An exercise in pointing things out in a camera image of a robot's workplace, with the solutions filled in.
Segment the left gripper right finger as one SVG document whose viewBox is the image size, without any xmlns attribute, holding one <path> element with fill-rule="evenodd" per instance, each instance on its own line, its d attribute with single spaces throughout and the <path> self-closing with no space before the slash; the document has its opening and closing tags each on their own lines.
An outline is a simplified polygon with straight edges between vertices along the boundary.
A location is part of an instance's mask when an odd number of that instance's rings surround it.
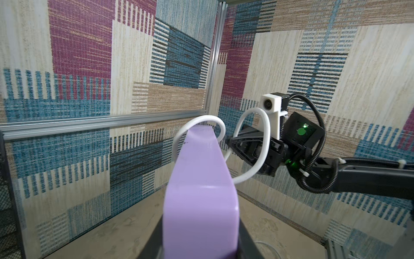
<svg viewBox="0 0 414 259">
<path fill-rule="evenodd" d="M 264 259 L 242 220 L 239 221 L 238 259 Z"/>
</svg>

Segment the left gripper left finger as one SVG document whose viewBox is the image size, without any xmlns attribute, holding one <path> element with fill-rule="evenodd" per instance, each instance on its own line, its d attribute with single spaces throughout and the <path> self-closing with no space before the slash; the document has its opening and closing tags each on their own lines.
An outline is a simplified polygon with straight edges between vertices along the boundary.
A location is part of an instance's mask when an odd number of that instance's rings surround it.
<svg viewBox="0 0 414 259">
<path fill-rule="evenodd" d="M 163 259 L 163 217 L 158 221 L 137 259 Z"/>
</svg>

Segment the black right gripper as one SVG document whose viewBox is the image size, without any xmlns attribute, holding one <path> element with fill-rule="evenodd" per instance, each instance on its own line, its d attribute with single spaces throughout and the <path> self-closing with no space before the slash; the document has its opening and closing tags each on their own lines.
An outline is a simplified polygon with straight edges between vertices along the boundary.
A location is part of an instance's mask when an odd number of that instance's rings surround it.
<svg viewBox="0 0 414 259">
<path fill-rule="evenodd" d="M 262 151 L 263 132 L 251 126 L 243 125 L 238 136 L 228 137 L 225 143 L 238 157 L 253 166 Z M 287 144 L 271 137 L 266 160 L 257 174 L 275 177 L 278 167 L 286 160 L 287 151 Z"/>
</svg>

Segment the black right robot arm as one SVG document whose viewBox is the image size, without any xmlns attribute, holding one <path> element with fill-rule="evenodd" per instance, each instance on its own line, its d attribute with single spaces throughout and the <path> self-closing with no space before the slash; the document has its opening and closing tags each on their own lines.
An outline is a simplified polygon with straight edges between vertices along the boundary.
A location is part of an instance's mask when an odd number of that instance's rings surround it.
<svg viewBox="0 0 414 259">
<path fill-rule="evenodd" d="M 314 154 L 312 148 L 326 135 L 323 127 L 294 112 L 284 123 L 280 140 L 270 139 L 261 175 L 275 177 L 284 165 L 299 187 L 315 194 L 361 193 L 414 199 L 414 165 L 366 158 L 316 158 L 309 172 L 305 170 Z"/>
</svg>

